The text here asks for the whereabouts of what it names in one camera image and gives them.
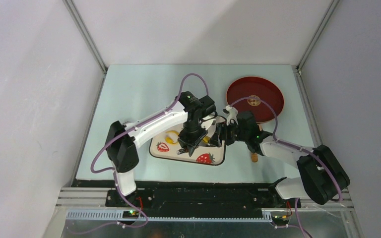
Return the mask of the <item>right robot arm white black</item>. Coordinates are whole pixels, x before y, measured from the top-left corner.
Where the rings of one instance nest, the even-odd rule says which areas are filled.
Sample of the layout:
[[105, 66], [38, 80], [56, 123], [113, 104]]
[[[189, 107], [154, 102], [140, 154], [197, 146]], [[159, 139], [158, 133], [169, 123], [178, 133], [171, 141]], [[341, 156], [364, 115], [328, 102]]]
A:
[[339, 201], [350, 179], [332, 150], [321, 144], [305, 147], [260, 129], [251, 112], [238, 113], [231, 121], [216, 125], [209, 140], [213, 146], [243, 142], [250, 152], [278, 159], [299, 171], [299, 177], [283, 177], [270, 187], [269, 202], [282, 207], [293, 198], [310, 199], [319, 205]]

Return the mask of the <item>yellow dough trim scrap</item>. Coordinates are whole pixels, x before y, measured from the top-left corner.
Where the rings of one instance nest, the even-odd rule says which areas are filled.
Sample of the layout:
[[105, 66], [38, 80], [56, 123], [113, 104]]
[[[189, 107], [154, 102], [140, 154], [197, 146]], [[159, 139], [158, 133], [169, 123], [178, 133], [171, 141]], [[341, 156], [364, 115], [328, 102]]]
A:
[[165, 141], [168, 144], [178, 144], [179, 133], [175, 130], [169, 130], [165, 132]]

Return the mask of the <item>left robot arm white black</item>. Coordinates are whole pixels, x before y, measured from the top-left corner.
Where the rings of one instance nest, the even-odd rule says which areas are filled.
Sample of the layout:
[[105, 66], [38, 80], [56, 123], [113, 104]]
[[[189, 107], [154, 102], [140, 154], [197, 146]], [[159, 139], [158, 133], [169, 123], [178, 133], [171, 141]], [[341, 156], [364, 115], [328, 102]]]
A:
[[180, 93], [172, 105], [144, 120], [112, 123], [105, 150], [115, 170], [118, 201], [129, 207], [137, 200], [133, 170], [139, 163], [138, 148], [156, 135], [182, 124], [178, 136], [180, 151], [191, 156], [208, 133], [203, 121], [215, 111], [215, 103], [208, 95], [198, 99], [186, 91]]

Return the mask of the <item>yellow dough piece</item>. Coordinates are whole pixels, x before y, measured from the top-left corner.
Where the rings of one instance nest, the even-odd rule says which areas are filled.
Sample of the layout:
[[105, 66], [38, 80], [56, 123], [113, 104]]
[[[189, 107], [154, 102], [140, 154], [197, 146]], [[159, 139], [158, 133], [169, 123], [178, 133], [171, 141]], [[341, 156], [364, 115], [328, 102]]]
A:
[[206, 145], [209, 145], [209, 144], [210, 144], [210, 143], [209, 143], [209, 141], [210, 141], [210, 137], [205, 136], [205, 137], [202, 139], [202, 141], [203, 141]]

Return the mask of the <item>metal scraper wooden handle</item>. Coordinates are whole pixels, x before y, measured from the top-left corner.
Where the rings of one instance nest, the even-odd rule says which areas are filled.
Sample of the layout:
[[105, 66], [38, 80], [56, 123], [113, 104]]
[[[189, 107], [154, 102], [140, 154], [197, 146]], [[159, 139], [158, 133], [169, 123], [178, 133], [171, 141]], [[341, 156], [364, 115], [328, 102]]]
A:
[[208, 129], [215, 125], [216, 120], [209, 120], [206, 124], [197, 121], [187, 121], [183, 123], [183, 129], [179, 133], [180, 149], [177, 154], [188, 153], [192, 156], [196, 148], [199, 147], [202, 139], [207, 136]]

